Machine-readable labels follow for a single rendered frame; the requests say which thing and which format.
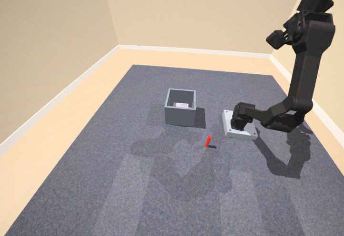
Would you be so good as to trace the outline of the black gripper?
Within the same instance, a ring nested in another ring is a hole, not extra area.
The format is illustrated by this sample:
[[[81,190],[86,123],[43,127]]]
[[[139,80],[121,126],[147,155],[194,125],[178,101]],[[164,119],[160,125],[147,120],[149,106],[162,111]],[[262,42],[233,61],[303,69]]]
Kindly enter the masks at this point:
[[[326,12],[334,5],[334,2],[332,0],[329,0],[327,4],[325,5],[322,12]],[[283,24],[283,27],[286,29],[288,26],[288,23],[296,18],[298,13],[296,12],[285,24]],[[286,38],[288,37],[287,31],[275,30],[273,33],[271,33],[267,38],[266,42],[269,43],[274,49],[279,49],[283,45],[285,45]],[[286,35],[286,36],[285,36]]]

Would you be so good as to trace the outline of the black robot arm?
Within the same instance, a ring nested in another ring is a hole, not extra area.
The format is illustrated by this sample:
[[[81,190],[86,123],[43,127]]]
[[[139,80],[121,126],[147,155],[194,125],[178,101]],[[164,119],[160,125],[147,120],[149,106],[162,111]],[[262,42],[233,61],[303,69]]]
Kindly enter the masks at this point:
[[[335,34],[333,14],[322,12],[328,1],[301,0],[299,14],[288,23],[285,44],[291,45],[296,54],[288,97],[264,111],[255,109],[253,104],[238,103],[231,119],[232,129],[244,131],[254,118],[266,129],[291,133],[304,122],[305,115],[313,109],[322,53],[331,46]],[[289,110],[297,112],[287,114]]]

